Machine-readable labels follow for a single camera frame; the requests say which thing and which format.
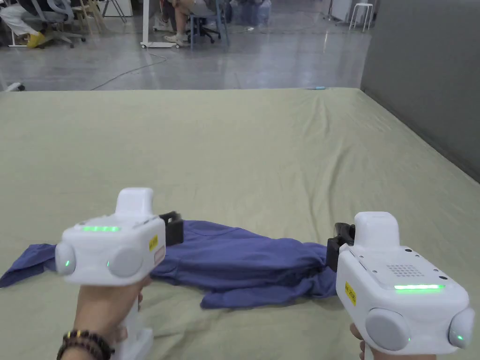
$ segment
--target beaded bracelet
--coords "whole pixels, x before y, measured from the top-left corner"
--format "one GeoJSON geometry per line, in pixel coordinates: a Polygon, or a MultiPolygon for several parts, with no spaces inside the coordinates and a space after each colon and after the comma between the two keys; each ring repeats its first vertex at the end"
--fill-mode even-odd
{"type": "Polygon", "coordinates": [[[109,360],[112,354],[115,353],[115,349],[112,349],[103,337],[95,333],[90,333],[87,330],[80,331],[73,329],[72,331],[67,332],[63,336],[63,343],[66,344],[73,339],[86,339],[93,342],[98,348],[100,348],[102,352],[102,360],[109,360]]]}
{"type": "Polygon", "coordinates": [[[60,360],[61,357],[63,356],[63,353],[69,348],[82,348],[85,351],[87,351],[95,360],[103,360],[103,355],[101,351],[98,351],[95,347],[93,347],[88,343],[80,342],[76,340],[63,343],[63,345],[60,347],[57,353],[57,360],[60,360]]]}

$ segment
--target gray wall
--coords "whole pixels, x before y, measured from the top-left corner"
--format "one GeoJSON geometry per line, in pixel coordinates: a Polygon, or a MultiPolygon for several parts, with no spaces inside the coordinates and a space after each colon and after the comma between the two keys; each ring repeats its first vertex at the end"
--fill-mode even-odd
{"type": "Polygon", "coordinates": [[[480,1],[388,0],[362,90],[480,181],[480,1]]]}

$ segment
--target white handheld controller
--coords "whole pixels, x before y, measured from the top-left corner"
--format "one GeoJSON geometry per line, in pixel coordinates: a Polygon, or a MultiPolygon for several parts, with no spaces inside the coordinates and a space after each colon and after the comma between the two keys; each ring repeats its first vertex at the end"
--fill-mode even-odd
{"type": "Polygon", "coordinates": [[[463,287],[400,246],[386,212],[355,216],[353,246],[339,249],[336,291],[365,343],[395,355],[449,354],[471,341],[475,312],[463,287]]]}
{"type": "MultiPolygon", "coordinates": [[[[55,263],[77,284],[125,286],[145,278],[165,258],[165,222],[152,210],[153,190],[123,189],[115,213],[82,221],[63,232],[55,263]]],[[[113,360],[143,360],[153,331],[140,328],[138,304],[122,323],[127,338],[115,345],[113,360]]]]}

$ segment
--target speaker grille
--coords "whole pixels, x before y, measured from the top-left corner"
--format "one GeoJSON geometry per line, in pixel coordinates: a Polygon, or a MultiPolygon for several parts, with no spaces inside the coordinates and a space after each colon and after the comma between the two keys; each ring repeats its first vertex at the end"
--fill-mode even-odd
{"type": "Polygon", "coordinates": [[[421,277],[424,276],[416,267],[409,264],[390,264],[387,265],[392,273],[397,277],[421,277]]]}

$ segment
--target person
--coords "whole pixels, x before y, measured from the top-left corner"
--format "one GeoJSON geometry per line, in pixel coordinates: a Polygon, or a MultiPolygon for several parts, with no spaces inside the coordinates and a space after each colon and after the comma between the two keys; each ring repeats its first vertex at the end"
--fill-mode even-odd
{"type": "Polygon", "coordinates": [[[175,22],[175,9],[171,2],[160,0],[160,8],[162,12],[155,14],[154,29],[158,31],[177,32],[177,24],[175,22]]]}
{"type": "MultiPolygon", "coordinates": [[[[48,6],[46,1],[39,1],[38,3],[42,10],[46,9],[46,6],[48,6]]],[[[36,31],[22,19],[22,16],[28,12],[28,7],[31,8],[29,10],[33,10],[33,13],[36,13],[33,5],[30,6],[25,0],[19,0],[15,4],[2,8],[0,10],[0,18],[15,33],[15,35],[18,37],[27,36],[28,48],[36,48],[45,41],[45,35],[44,30],[36,31]]]]}
{"type": "Polygon", "coordinates": [[[177,33],[175,35],[166,35],[166,41],[175,43],[180,47],[187,46],[185,42],[185,32],[187,19],[190,13],[198,16],[211,16],[216,13],[215,0],[169,0],[175,8],[175,20],[177,23],[177,33]]]}
{"type": "MultiPolygon", "coordinates": [[[[89,331],[105,338],[110,345],[122,340],[125,334],[119,329],[135,299],[142,301],[142,289],[151,283],[149,277],[137,284],[124,287],[81,286],[78,293],[77,311],[73,327],[89,331]]],[[[360,359],[365,359],[365,342],[354,324],[351,333],[360,340],[360,359]]],[[[372,349],[374,360],[435,360],[435,355],[387,355],[372,349]]],[[[83,348],[68,348],[61,360],[94,360],[83,348]]]]}

